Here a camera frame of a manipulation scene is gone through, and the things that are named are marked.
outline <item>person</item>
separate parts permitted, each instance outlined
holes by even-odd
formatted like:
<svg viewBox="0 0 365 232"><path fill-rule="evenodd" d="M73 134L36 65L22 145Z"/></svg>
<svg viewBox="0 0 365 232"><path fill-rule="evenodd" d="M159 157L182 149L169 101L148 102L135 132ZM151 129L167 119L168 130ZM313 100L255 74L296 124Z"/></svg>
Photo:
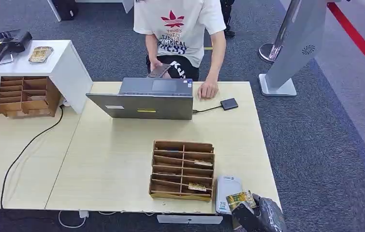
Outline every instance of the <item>person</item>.
<svg viewBox="0 0 365 232"><path fill-rule="evenodd" d="M147 70L170 64L164 78L198 81L205 29L213 44L211 68L197 94L210 99L218 92L226 49L220 0L136 0L134 5L134 31L146 35Z"/></svg>
<svg viewBox="0 0 365 232"><path fill-rule="evenodd" d="M222 7L222 15L223 15L223 21L225 21L226 29L225 29L225 36L227 38L232 38L235 36L235 32L231 31L231 26L229 25L231 21L231 11L232 11L232 5L235 2L235 0L220 0L221 7Z"/></svg>

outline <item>hand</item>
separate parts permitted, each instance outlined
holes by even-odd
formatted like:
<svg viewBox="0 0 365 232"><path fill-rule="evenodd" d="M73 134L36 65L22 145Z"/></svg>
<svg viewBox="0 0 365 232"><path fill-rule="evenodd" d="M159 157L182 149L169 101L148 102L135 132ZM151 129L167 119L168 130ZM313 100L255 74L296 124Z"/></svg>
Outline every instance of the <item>hand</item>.
<svg viewBox="0 0 365 232"><path fill-rule="evenodd" d="M158 66L162 66L161 61L159 61L156 57L153 59L149 59L149 62L151 63L150 69L151 72Z"/></svg>
<svg viewBox="0 0 365 232"><path fill-rule="evenodd" d="M150 59L149 62L151 63L150 65L150 69L151 69L151 72L158 66L162 66L162 63L161 61L159 61L157 58L154 58L154 59ZM164 75L162 75L162 78L171 78L171 76L169 75L168 72L165 72Z"/></svg>
<svg viewBox="0 0 365 232"><path fill-rule="evenodd" d="M207 78L198 89L198 98L214 98L218 93L218 79Z"/></svg>

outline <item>portable hard drive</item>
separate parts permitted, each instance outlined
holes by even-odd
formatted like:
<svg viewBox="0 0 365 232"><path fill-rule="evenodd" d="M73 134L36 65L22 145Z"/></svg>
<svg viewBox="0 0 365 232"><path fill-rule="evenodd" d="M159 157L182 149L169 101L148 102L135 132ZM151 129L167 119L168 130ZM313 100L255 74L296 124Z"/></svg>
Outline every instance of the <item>portable hard drive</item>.
<svg viewBox="0 0 365 232"><path fill-rule="evenodd" d="M170 68L171 66L169 64L162 64L162 66L156 67L153 71L148 74L147 77L153 77L153 78L161 78L162 75L165 74L165 72Z"/></svg>
<svg viewBox="0 0 365 232"><path fill-rule="evenodd" d="M215 202L215 210L219 214L231 214L231 210L226 201L226 197L229 195L242 192L241 179L230 176L220 175L217 178L217 199Z"/></svg>

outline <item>cardboard compartment box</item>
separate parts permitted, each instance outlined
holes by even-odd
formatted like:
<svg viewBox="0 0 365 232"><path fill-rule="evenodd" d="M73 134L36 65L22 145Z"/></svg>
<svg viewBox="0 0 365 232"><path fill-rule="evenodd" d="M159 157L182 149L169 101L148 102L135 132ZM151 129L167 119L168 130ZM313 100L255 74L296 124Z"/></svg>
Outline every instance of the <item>cardboard compartment box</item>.
<svg viewBox="0 0 365 232"><path fill-rule="evenodd" d="M149 194L153 198L210 201L214 168L212 144L154 141Z"/></svg>
<svg viewBox="0 0 365 232"><path fill-rule="evenodd" d="M60 98L48 76L3 76L0 80L0 114L6 117L54 117Z"/></svg>

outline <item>floor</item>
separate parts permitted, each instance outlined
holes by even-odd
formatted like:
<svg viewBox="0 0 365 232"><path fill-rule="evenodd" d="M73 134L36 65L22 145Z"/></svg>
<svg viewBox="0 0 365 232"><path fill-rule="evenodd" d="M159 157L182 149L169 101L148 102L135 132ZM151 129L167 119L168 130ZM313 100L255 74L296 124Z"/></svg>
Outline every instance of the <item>floor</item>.
<svg viewBox="0 0 365 232"><path fill-rule="evenodd" d="M293 78L298 96L262 96L257 76L270 65L257 50L273 41L288 4L235 2L237 36L228 41L220 79L251 84L289 231L365 231L365 57L328 12L322 51ZM338 5L365 37L365 0ZM143 77L144 38L132 31L132 12L125 14L118 4L79 6L74 21L58 23L46 1L0 0L0 31L21 28L38 40L71 39L94 81ZM210 55L205 51L201 79ZM70 212L63 219L79 222ZM57 212L0 211L0 231L29 230L68 229L58 225ZM160 225L142 214L94 212L76 231L232 231L232 226L226 218L213 226Z"/></svg>

